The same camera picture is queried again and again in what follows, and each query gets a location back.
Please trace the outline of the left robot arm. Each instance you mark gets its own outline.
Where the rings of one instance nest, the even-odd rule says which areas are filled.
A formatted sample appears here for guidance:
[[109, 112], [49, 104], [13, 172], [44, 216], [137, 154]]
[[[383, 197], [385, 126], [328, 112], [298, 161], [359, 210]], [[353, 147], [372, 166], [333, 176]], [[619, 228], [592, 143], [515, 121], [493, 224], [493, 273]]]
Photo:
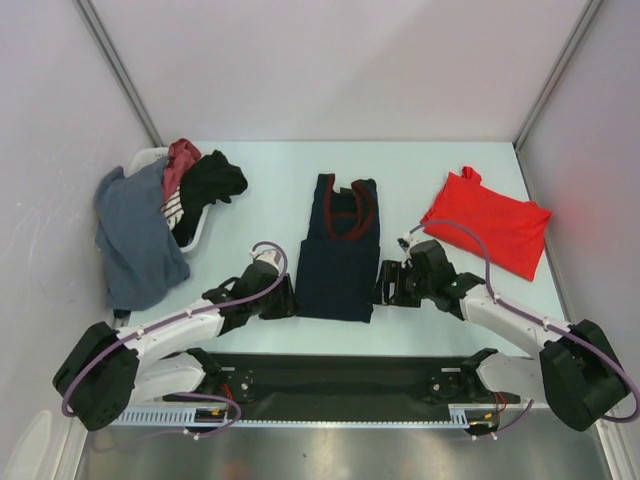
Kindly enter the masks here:
[[220, 366], [200, 343], [258, 316], [287, 317], [292, 290], [286, 261], [262, 252], [244, 270], [181, 312], [133, 328], [90, 326], [53, 378], [61, 410], [89, 431], [127, 408], [155, 400], [219, 401]]

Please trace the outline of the navy tank top red trim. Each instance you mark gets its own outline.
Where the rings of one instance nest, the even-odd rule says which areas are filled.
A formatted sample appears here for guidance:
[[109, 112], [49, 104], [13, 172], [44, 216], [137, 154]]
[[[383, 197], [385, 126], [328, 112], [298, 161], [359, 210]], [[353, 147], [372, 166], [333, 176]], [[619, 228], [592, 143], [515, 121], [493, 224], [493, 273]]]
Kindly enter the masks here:
[[336, 191], [334, 183], [333, 173], [317, 177], [296, 272], [299, 315], [368, 323], [380, 259], [377, 184], [358, 179]]

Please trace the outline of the grey-blue tank top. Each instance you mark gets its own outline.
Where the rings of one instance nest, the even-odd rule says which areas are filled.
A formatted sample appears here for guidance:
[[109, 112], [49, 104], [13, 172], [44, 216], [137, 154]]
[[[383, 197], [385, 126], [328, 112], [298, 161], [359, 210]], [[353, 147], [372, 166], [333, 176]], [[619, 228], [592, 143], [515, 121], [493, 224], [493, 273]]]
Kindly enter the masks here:
[[146, 310], [187, 280], [190, 267], [161, 211], [167, 160], [160, 158], [127, 176], [121, 166], [99, 183], [95, 243], [107, 285], [107, 307]]

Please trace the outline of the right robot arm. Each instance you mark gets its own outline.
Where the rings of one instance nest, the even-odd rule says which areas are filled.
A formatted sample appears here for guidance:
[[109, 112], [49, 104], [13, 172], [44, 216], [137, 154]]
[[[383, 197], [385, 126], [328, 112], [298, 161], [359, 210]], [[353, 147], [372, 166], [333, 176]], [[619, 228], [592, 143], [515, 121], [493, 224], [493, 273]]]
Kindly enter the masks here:
[[546, 404], [566, 426], [584, 431], [599, 420], [615, 422], [611, 410], [639, 389], [621, 366], [604, 331], [545, 317], [500, 296], [491, 275], [459, 273], [436, 240], [399, 241], [402, 261], [385, 260], [376, 281], [378, 305], [418, 308], [429, 300], [457, 319], [493, 332], [521, 350], [510, 356], [485, 348], [465, 362], [463, 393], [484, 401], [510, 393]]

